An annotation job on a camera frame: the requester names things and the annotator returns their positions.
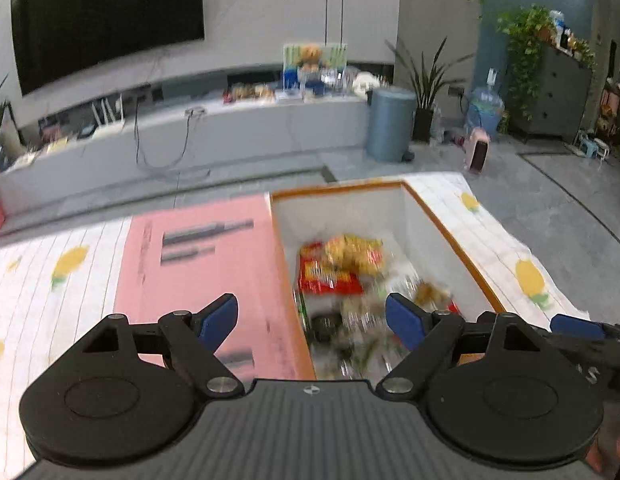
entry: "blue stool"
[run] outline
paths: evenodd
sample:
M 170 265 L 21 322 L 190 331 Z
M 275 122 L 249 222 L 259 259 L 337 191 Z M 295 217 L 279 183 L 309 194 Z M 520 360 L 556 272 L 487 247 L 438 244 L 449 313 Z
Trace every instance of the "blue stool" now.
M 598 153 L 598 144 L 590 139 L 581 139 L 581 151 L 586 154 L 587 158 L 594 158 Z

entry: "gray cabinet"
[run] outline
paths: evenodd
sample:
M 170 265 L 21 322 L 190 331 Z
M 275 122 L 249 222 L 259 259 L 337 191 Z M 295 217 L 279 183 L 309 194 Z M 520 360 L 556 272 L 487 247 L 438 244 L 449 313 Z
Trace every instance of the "gray cabinet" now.
M 517 119 L 513 124 L 527 136 L 557 136 L 571 142 L 583 118 L 592 71 L 560 50 L 544 49 L 539 97 L 530 107 L 532 121 Z

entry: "pink heater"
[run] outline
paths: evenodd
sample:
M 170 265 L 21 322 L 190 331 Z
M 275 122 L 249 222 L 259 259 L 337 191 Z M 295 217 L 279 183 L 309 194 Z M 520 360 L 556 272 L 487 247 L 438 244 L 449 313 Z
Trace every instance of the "pink heater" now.
M 488 156 L 490 136 L 483 128 L 474 128 L 470 139 L 465 142 L 465 169 L 476 171 L 483 169 Z

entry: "white logo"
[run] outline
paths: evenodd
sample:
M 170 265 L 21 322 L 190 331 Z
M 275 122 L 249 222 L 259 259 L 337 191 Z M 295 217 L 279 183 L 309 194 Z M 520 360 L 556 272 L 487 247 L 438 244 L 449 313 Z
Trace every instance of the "white logo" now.
M 312 386 L 306 386 L 303 391 L 308 395 L 316 395 L 321 391 L 321 389 L 313 384 Z

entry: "black plant pot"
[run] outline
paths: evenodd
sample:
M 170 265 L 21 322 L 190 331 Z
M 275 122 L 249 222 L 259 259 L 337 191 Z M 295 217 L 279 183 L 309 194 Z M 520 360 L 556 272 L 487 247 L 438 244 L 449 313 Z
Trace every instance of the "black plant pot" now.
M 412 140 L 416 142 L 429 142 L 429 131 L 432 127 L 432 118 L 434 112 L 424 108 L 417 108 L 416 117 L 414 117 L 414 129 L 412 130 Z

